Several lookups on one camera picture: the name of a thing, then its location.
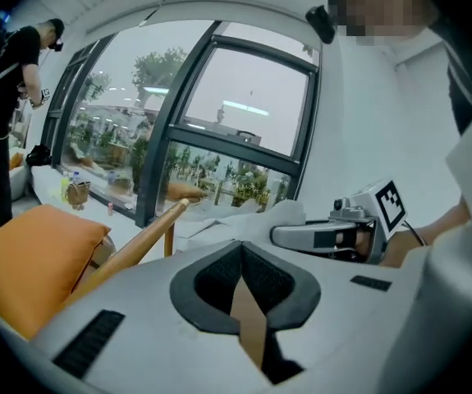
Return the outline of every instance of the orange cushion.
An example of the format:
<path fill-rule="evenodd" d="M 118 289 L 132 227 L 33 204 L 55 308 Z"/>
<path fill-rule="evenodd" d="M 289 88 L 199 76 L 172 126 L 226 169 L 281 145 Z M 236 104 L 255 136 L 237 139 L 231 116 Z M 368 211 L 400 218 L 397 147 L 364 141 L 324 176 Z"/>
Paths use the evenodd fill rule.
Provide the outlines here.
<path fill-rule="evenodd" d="M 49 204 L 0 228 L 0 316 L 31 338 L 70 295 L 110 228 Z"/>
<path fill-rule="evenodd" d="M 24 155 L 22 153 L 15 153 L 13 156 L 11 156 L 11 159 L 9 160 L 9 170 L 19 167 L 23 158 Z"/>

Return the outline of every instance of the wooden armrest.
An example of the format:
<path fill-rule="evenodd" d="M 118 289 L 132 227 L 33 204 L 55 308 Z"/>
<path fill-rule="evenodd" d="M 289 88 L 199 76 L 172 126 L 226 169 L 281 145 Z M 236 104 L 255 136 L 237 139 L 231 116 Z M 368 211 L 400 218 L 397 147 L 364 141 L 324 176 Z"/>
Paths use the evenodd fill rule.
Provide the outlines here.
<path fill-rule="evenodd" d="M 61 304 L 59 310 L 73 304 L 78 299 L 90 293 L 93 289 L 107 281 L 114 274 L 125 268 L 135 266 L 143 259 L 148 251 L 155 245 L 161 236 L 173 226 L 174 222 L 186 210 L 190 201 L 182 199 L 174 204 L 154 223 L 128 242 L 117 254 L 112 256 L 106 263 L 99 267 L 95 273 L 82 282 Z"/>

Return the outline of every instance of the black window frame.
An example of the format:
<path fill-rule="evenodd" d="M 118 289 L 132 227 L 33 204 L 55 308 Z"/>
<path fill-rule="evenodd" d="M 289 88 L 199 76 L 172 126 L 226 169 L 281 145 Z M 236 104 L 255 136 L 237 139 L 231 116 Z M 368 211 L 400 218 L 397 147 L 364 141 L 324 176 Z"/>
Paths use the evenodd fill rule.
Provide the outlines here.
<path fill-rule="evenodd" d="M 147 154 L 144 157 L 144 165 L 140 177 L 140 191 L 137 195 L 135 213 L 125 209 L 113 197 L 105 195 L 100 191 L 90 190 L 90 195 L 101 203 L 107 204 L 112 202 L 114 209 L 119 213 L 135 219 L 135 224 L 138 227 L 147 226 L 155 217 L 164 163 L 169 145 L 173 141 L 189 144 L 200 149 L 211 150 L 286 174 L 290 177 L 286 197 L 288 199 L 296 199 L 299 193 L 314 131 L 322 68 L 321 63 L 320 66 L 315 66 L 295 55 L 265 44 L 220 35 L 218 33 L 221 24 L 221 21 L 214 21 L 204 32 L 190 51 L 168 90 L 148 142 Z M 54 98 L 62 98 L 63 104 L 60 108 L 48 111 L 46 122 L 44 123 L 42 141 L 48 147 L 53 145 L 52 167 L 59 171 L 65 170 L 61 165 L 62 150 L 68 124 L 73 114 L 73 108 L 78 102 L 80 90 L 84 86 L 86 77 L 93 69 L 94 64 L 115 36 L 115 34 L 109 35 L 79 50 L 70 60 L 62 76 L 64 78 L 69 69 L 78 68 L 79 70 L 71 85 L 68 88 L 64 86 L 62 88 L 60 86 L 57 87 L 55 95 L 53 95 Z M 191 130 L 189 127 L 179 124 L 180 118 L 186 112 L 191 97 L 193 97 L 195 89 L 200 82 L 205 67 L 208 66 L 208 61 L 217 48 L 262 57 L 307 75 L 304 106 L 291 156 L 247 143 L 233 135 L 220 135 L 212 131 L 196 129 Z M 63 94 L 57 96 L 57 92 L 62 92 Z M 55 141 L 51 141 L 54 135 L 56 136 Z"/>

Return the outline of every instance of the camera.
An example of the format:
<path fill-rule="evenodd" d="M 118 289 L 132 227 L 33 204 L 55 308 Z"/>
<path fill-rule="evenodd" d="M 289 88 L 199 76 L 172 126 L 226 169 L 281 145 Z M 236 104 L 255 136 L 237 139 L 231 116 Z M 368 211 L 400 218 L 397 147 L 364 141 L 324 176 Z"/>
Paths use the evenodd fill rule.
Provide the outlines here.
<path fill-rule="evenodd" d="M 58 40 L 55 44 L 48 45 L 48 48 L 55 51 L 55 53 L 61 52 L 62 47 L 64 47 L 64 43 L 62 43 L 60 40 Z"/>
<path fill-rule="evenodd" d="M 305 14 L 305 19 L 312 26 L 312 29 L 318 34 L 318 37 L 324 44 L 331 44 L 336 35 L 336 30 L 332 24 L 331 18 L 328 15 L 325 7 L 312 7 Z"/>

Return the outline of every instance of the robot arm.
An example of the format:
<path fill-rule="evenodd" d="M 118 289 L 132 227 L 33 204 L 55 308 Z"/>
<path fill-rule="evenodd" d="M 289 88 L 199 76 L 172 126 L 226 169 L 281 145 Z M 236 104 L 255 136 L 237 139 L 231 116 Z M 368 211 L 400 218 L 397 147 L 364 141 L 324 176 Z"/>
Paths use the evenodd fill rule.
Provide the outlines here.
<path fill-rule="evenodd" d="M 339 259 L 347 252 L 352 261 L 378 264 L 383 260 L 387 242 L 406 220 L 407 212 L 393 180 L 377 181 L 344 199 L 334 202 L 327 220 L 301 226 L 274 227 L 274 245 L 307 254 Z M 371 233 L 365 259 L 355 251 L 359 230 Z"/>

